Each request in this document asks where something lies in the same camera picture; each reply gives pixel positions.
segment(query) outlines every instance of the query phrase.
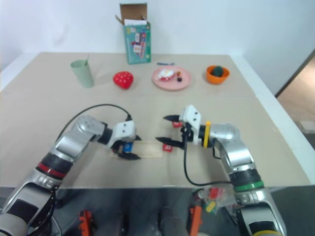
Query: green ring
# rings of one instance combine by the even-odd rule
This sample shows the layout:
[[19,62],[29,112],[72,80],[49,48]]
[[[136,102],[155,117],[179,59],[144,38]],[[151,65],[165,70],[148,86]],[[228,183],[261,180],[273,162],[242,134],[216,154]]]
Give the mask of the green ring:
[[234,191],[235,192],[243,192],[243,191],[248,191],[248,190],[251,190],[254,188],[261,188],[263,186],[264,186],[264,182],[261,180],[261,181],[255,182],[255,183],[249,183],[249,184],[245,184],[245,185],[241,185],[241,186],[236,186],[236,187],[234,187]]

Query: red strawberry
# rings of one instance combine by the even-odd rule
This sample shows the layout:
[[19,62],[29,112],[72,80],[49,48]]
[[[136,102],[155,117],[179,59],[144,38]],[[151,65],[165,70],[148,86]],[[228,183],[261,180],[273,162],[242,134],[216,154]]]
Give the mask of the red strawberry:
[[113,81],[119,87],[128,89],[133,82],[133,75],[128,71],[121,71],[114,75]]

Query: yellow object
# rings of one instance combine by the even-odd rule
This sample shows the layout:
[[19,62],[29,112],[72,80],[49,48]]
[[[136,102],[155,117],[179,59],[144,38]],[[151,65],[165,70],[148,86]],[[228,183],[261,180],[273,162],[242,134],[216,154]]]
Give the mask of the yellow object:
[[260,235],[269,235],[269,234],[273,234],[273,235],[282,235],[279,232],[273,231],[273,230],[263,230],[263,231],[259,231],[255,234],[253,234],[253,236],[260,236]]
[[210,125],[211,125],[211,122],[207,121],[206,122],[206,129],[205,129],[205,137],[203,139],[203,147],[204,148],[208,147],[208,140],[209,140],[209,134],[210,134]]
[[215,208],[216,206],[216,202],[210,202],[210,204],[206,207],[206,211],[207,212],[211,212],[213,210],[213,208]]

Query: green ball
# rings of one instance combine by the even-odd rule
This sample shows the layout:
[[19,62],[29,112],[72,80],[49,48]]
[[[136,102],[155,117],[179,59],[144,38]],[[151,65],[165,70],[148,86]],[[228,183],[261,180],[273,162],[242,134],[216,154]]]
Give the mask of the green ball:
[[218,65],[215,68],[213,68],[213,70],[211,71],[211,74],[213,76],[222,77],[222,75],[223,75],[223,68],[222,68],[222,66]]

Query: yellow ring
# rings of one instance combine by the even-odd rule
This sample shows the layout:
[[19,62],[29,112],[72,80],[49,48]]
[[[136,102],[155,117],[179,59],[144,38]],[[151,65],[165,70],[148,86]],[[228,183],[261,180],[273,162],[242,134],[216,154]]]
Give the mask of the yellow ring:
[[253,236],[268,235],[268,234],[282,235],[279,232],[276,232],[273,230],[263,230],[263,231],[256,232],[255,234],[253,234]]
[[203,147],[207,148],[208,147],[208,140],[209,140],[209,134],[210,134],[210,126],[211,122],[207,121],[206,122],[206,129],[205,129],[205,136],[203,138]]

